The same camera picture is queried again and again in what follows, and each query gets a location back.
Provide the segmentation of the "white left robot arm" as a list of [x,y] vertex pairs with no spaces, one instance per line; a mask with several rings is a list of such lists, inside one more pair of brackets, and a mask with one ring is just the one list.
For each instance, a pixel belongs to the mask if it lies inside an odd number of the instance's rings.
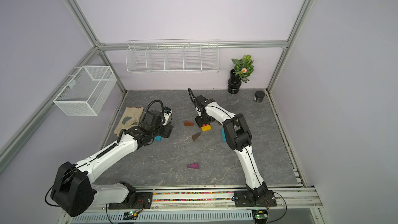
[[[161,111],[151,109],[156,102]],[[97,185],[95,181],[119,160],[150,145],[156,137],[170,137],[172,116],[172,110],[161,100],[150,102],[138,125],[122,129],[116,141],[77,163],[62,164],[54,184],[45,195],[45,203],[53,200],[53,207],[62,208],[71,217],[98,205],[108,205],[113,209],[144,209],[145,201],[137,196],[137,190],[131,184],[121,181],[113,185]]]

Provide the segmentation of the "yellow rectangular block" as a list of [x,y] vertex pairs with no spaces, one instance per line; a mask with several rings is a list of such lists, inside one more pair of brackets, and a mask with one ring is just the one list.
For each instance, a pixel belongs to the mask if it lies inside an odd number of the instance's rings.
[[204,128],[201,127],[201,129],[203,132],[209,131],[209,130],[211,130],[211,125],[208,127],[204,127]]

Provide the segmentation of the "dark brown wedge block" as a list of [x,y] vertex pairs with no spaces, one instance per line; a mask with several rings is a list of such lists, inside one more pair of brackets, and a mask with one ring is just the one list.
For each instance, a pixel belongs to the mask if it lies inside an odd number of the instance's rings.
[[201,134],[202,134],[201,132],[198,132],[198,133],[192,135],[192,140],[196,141],[201,136]]

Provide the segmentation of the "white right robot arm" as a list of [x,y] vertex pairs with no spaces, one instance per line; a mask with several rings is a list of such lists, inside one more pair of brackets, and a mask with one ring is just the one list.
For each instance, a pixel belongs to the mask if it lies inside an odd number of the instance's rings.
[[213,99],[195,96],[191,88],[188,89],[188,94],[198,113],[195,121],[200,128],[215,120],[222,124],[226,142],[237,154],[244,171],[247,188],[245,201],[254,206],[276,206],[274,192],[268,189],[255,162],[252,133],[244,115],[225,110]]

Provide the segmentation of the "reddish brown wedge block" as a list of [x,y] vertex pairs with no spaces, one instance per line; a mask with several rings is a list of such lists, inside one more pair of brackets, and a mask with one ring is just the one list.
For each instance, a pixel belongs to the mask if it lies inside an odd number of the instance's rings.
[[186,120],[186,121],[184,122],[184,126],[193,127],[193,126],[195,126],[195,124],[192,123],[192,122],[190,122],[190,121],[188,121],[188,120]]

